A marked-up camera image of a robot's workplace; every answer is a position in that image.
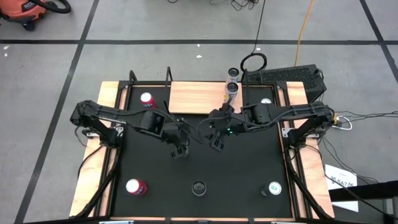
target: shop vacuum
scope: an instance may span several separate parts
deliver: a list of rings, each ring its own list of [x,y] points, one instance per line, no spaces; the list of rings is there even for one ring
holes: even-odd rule
[[[66,14],[71,11],[67,0],[59,0],[65,7],[59,8],[52,1],[44,0],[0,0],[0,17],[9,22],[22,24],[25,30],[35,29],[35,21],[44,18],[46,10]]]

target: black mat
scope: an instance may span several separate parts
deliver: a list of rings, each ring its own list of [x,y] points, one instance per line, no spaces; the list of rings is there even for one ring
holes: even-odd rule
[[[170,90],[133,88],[129,110],[142,109],[139,97],[145,91],[154,95],[158,108],[164,109],[162,100],[169,98]],[[266,87],[250,88],[251,103],[260,102],[262,98],[273,101],[273,91]],[[206,116],[186,114],[184,118],[196,126]],[[209,130],[207,125],[201,129]],[[222,153],[191,140],[190,155],[185,159],[172,159],[172,145],[131,129],[127,130],[124,139],[112,216],[292,217],[276,127],[260,133],[227,137]],[[145,196],[136,197],[126,191],[126,182],[133,178],[147,183]],[[207,185],[204,197],[198,198],[191,192],[196,180]],[[281,194],[263,197],[261,185],[273,181],[281,184]]]

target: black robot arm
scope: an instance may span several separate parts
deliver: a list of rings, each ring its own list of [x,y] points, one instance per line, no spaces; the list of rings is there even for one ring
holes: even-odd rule
[[[241,113],[236,114],[229,103],[223,103],[220,109],[210,112],[209,118],[214,118],[211,125],[216,129],[216,136],[212,136],[210,146],[222,151],[223,139],[227,135],[263,131],[280,121],[307,119],[301,127],[287,133],[289,147],[303,147],[309,134],[313,134],[317,129],[325,131],[334,123],[334,112],[322,102],[295,106],[258,103],[243,106]]]
[[[132,116],[141,114],[139,125],[132,123]],[[119,147],[121,132],[115,128],[106,127],[100,120],[126,124],[135,131],[152,136],[167,144],[174,144],[175,150],[172,157],[185,157],[188,154],[190,132],[185,123],[178,122],[171,115],[156,109],[142,110],[131,113],[125,110],[101,106],[91,100],[78,103],[73,111],[70,121],[76,126],[90,128],[99,135],[102,145]]]

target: concrete floor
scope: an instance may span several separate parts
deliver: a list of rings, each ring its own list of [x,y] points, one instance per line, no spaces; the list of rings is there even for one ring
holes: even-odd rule
[[[268,0],[259,39],[297,40],[309,2]],[[398,2],[366,2],[384,40],[398,40]],[[261,13],[260,4],[251,11],[236,12],[228,2],[211,6],[204,0],[180,0],[175,4],[166,0],[70,0],[70,4],[71,14],[48,13],[37,23],[34,32],[0,21],[0,218],[3,223],[16,220],[67,76],[72,77],[72,82],[59,119],[53,119],[56,128],[42,170],[32,178],[37,185],[26,213],[22,212],[25,222],[68,217],[84,150],[68,120],[77,102],[96,100],[102,81],[126,80],[130,69],[139,80],[163,80],[167,66],[171,67],[175,80],[224,80],[226,71],[238,67],[253,45],[227,44],[227,41],[201,44],[201,41],[254,40]],[[87,35],[82,36],[90,10],[95,12],[93,21],[87,27]],[[102,44],[83,45],[85,37],[160,41],[144,44],[132,41],[128,45],[102,41]],[[303,39],[377,40],[377,37],[359,0],[317,0]],[[32,40],[32,44],[23,40]],[[164,44],[161,40],[198,41]],[[386,51],[379,45],[384,43],[345,43],[301,47],[299,65],[314,63],[325,74],[328,91],[324,102],[336,111],[362,114],[397,110],[398,84],[386,60]],[[258,47],[267,55],[267,68],[293,66],[294,42]],[[388,45],[387,49],[398,60],[398,46]],[[258,67],[258,63],[253,60],[249,68]],[[398,179],[396,133],[398,120],[374,118],[354,123],[352,131],[332,129],[326,136],[339,157],[357,173],[388,181]],[[323,146],[320,150],[325,164],[338,166]]]

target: wooden frame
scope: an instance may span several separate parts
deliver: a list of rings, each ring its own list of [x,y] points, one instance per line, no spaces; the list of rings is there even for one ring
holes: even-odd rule
[[[196,85],[198,85],[198,83],[210,83],[210,82],[195,82]],[[113,107],[116,101],[118,86],[119,82],[103,82],[101,85],[101,90],[99,92],[99,97],[97,102],[101,105]],[[126,88],[124,88],[122,90],[120,97],[120,104],[119,104],[120,109],[124,108],[126,93],[127,93]],[[307,103],[304,87],[301,82],[287,82],[287,93],[289,95],[289,101],[291,105]],[[279,100],[281,105],[285,104],[282,90],[279,90]],[[294,125],[296,127],[299,127],[303,122],[305,122],[305,120],[294,121]],[[103,123],[107,126],[110,125],[110,123],[106,121],[104,121]],[[317,142],[314,139],[308,139],[307,144],[318,149]],[[89,139],[84,157],[86,157],[92,151],[98,148],[98,146],[99,146],[98,139],[95,138]],[[112,166],[115,152],[116,151],[114,149],[111,151],[111,158],[109,160],[110,163],[108,165],[108,171]],[[329,214],[331,217],[334,217],[333,207],[331,206],[329,192],[326,186],[326,178],[323,172],[323,164],[319,153],[315,152],[313,149],[310,149],[309,147],[306,147],[300,150],[300,155],[302,158],[302,165],[305,174],[305,181],[307,183],[307,189],[311,192],[315,200],[321,205],[324,211],[326,211],[326,213]],[[96,189],[98,188],[101,178],[101,171],[103,169],[103,164],[104,164],[104,157],[105,157],[105,148],[100,150],[98,153],[93,155],[89,160],[87,160],[86,164],[81,169],[80,177],[78,179],[78,183],[76,186],[75,196],[73,198],[73,203],[70,210],[70,216],[76,215],[78,212],[80,212],[83,209],[83,207],[87,204],[87,202],[91,199],[92,195],[95,193]],[[297,165],[295,161],[293,161],[293,165],[297,170]],[[108,205],[110,185],[111,183],[107,186],[102,197],[102,202],[101,202],[102,206],[101,208],[99,208],[100,216],[106,215],[106,207]],[[303,196],[297,186],[296,186],[296,193],[297,193],[298,210],[300,212],[300,216],[302,218],[306,218]],[[314,211],[312,211],[312,215],[314,218],[317,218]],[[112,219],[113,220],[157,220],[157,221],[165,220],[164,217],[113,217]],[[188,218],[188,217],[172,218],[172,220],[173,221],[210,220],[210,221],[229,221],[229,222],[248,221],[247,218]],[[289,222],[289,221],[294,221],[294,218],[255,218],[254,221]]]

